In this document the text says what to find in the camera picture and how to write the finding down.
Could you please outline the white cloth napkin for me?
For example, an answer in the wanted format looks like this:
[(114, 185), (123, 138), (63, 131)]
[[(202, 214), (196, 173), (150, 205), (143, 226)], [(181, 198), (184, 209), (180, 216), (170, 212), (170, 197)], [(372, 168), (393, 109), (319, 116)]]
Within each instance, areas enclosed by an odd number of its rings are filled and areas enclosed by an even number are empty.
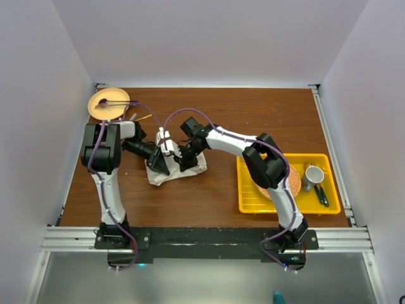
[(185, 177), (196, 176), (198, 174), (207, 171), (208, 169), (204, 153), (200, 153), (197, 156), (197, 165), (195, 167), (189, 168), (184, 172), (180, 171), (180, 165), (177, 162), (175, 162), (174, 156), (166, 156), (165, 162), (168, 165), (170, 175), (154, 172), (148, 166), (146, 166), (147, 179), (150, 185), (160, 186), (164, 182), (172, 181), (175, 179), (181, 179)]

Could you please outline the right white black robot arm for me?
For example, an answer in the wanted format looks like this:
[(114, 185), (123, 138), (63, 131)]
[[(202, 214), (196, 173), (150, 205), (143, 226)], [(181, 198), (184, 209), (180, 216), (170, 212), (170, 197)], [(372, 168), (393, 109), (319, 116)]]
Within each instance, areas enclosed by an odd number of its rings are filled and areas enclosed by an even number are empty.
[(220, 150), (244, 159), (253, 182), (263, 188), (273, 202), (283, 244), (295, 249), (304, 242), (308, 223), (298, 210), (289, 186), (290, 165), (270, 135), (246, 136), (218, 125), (204, 126), (190, 117), (181, 126), (189, 138), (180, 147), (176, 162), (182, 172), (197, 165), (197, 156), (205, 149)]

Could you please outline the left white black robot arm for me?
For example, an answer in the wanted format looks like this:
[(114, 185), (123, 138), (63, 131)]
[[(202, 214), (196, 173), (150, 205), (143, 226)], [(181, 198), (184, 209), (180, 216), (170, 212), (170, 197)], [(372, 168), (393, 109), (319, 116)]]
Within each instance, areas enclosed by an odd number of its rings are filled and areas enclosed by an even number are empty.
[(97, 238), (116, 248), (136, 249), (118, 186), (122, 151), (129, 151), (146, 161), (152, 172), (170, 174), (164, 156), (156, 144), (145, 142), (146, 133), (139, 122), (88, 123), (81, 150), (82, 165), (90, 172), (101, 206), (101, 224)]

